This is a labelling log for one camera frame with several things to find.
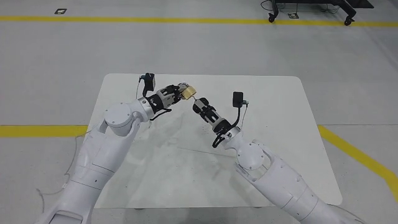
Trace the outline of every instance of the robotic hand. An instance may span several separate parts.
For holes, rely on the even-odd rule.
[[[122,164],[142,122],[171,111],[171,105],[187,100],[196,91],[186,83],[154,91],[154,74],[145,74],[143,97],[132,103],[116,104],[88,133],[76,161],[75,172],[57,202],[41,214],[37,224],[90,224],[91,213],[108,180]],[[117,138],[105,134],[110,127]]]
[[[243,100],[243,94],[235,92],[233,106],[238,108],[238,113],[243,104],[247,104]],[[211,124],[217,134],[213,147],[221,144],[226,150],[234,149],[237,153],[236,171],[274,205],[302,224],[353,223],[318,198],[302,176],[267,146],[255,141],[246,142],[242,131],[236,126],[239,114],[235,123],[230,124],[216,112],[206,98],[195,100],[193,110]],[[265,166],[266,158],[271,163],[268,168]]]

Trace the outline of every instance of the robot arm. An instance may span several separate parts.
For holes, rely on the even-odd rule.
[[[41,214],[37,224],[90,224],[91,213],[102,189],[122,164],[141,123],[171,111],[168,109],[171,105],[196,93],[191,86],[181,83],[169,85],[146,97],[148,91],[154,90],[154,75],[151,78],[153,82],[146,81],[142,98],[111,106],[104,119],[87,134],[73,176],[60,198]],[[118,137],[105,134],[108,127]]]
[[[210,123],[217,134],[213,147],[219,143],[237,154],[236,171],[263,196],[286,211],[301,224],[352,223],[337,214],[308,187],[302,176],[267,146],[247,142],[235,124],[222,118],[206,98],[195,100],[194,112]],[[271,162],[267,168],[266,158]]]

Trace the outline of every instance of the yellow floor line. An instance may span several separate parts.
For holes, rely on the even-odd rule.
[[[0,126],[0,138],[75,137],[87,126]]]
[[[356,159],[363,166],[382,177],[398,202],[398,178],[393,171],[369,157],[349,142],[327,128],[318,125],[321,137],[335,145],[344,153]],[[87,126],[0,126],[0,138],[54,138],[75,137],[84,134]]]
[[[169,24],[271,24],[268,19],[223,19],[182,17],[68,17],[68,16],[0,16],[0,22],[135,22]],[[344,26],[343,21],[276,19],[273,24],[287,26]],[[353,22],[353,27],[398,27],[398,22]]]
[[[380,164],[372,157],[369,157],[349,142],[329,131],[327,128],[318,125],[318,129],[322,138],[326,139],[331,144],[334,144],[338,149],[342,150],[344,153],[360,162],[363,166],[382,177],[390,188],[395,200],[398,202],[398,177],[393,173],[393,171],[384,167],[384,165]]]

